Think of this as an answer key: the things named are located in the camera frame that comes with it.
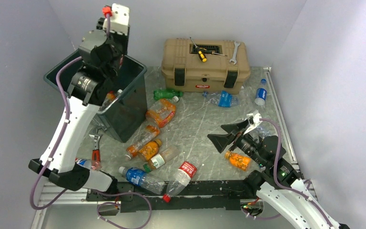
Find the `clear bottle red label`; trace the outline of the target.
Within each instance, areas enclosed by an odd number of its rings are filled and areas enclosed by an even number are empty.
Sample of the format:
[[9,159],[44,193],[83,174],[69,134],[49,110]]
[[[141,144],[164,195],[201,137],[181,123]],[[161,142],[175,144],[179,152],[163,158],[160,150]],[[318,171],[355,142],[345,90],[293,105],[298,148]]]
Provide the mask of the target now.
[[169,203],[172,197],[180,194],[195,176],[200,164],[199,156],[193,156],[185,160],[176,170],[172,180],[167,185],[166,193],[163,195],[163,200]]

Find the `crushed orange label bottle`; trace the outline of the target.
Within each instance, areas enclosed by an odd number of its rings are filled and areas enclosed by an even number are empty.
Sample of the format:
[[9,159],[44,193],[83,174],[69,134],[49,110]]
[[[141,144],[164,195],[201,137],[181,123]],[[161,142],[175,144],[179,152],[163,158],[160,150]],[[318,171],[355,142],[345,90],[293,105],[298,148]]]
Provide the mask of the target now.
[[176,104],[179,98],[174,96],[172,99],[160,99],[146,112],[146,119],[156,124],[158,128],[164,128],[176,114]]

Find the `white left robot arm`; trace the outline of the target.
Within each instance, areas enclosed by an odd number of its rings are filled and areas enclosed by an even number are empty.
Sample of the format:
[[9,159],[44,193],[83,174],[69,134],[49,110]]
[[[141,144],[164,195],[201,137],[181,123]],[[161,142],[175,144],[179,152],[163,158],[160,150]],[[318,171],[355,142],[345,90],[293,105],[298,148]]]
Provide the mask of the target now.
[[46,151],[29,162],[29,169],[59,187],[72,191],[96,189],[105,200],[112,200],[118,194],[117,180],[113,176],[82,167],[75,159],[91,120],[116,84],[127,53],[129,28],[126,18],[107,17],[102,29],[84,35],[78,47],[79,56],[57,73],[61,76],[69,67],[79,64],[70,74],[67,89],[58,83],[65,102],[64,112]]

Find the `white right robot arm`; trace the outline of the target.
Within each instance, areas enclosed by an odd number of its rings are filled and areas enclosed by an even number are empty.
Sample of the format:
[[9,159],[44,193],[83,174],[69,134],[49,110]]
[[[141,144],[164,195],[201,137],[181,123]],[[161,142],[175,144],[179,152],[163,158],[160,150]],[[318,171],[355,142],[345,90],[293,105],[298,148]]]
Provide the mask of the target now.
[[[277,134],[255,140],[250,131],[262,122],[270,123]],[[272,206],[295,229],[347,229],[322,208],[308,190],[301,174],[283,158],[281,130],[277,123],[266,118],[247,118],[221,125],[225,134],[208,134],[216,150],[221,153],[238,148],[255,161],[260,170],[254,170],[243,180],[244,193],[258,197]]]

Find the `large orange label bottle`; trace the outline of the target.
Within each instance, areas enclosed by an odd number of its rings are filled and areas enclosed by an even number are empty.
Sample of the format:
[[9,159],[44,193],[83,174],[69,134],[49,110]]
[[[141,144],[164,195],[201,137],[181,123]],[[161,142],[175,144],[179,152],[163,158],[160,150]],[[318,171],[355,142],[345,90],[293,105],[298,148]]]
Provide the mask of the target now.
[[117,92],[114,91],[110,91],[109,93],[107,93],[105,100],[103,102],[103,104],[101,105],[99,111],[103,111],[105,110],[108,106],[110,106],[112,104],[112,102],[118,97],[120,96],[122,93],[122,89],[119,89]]

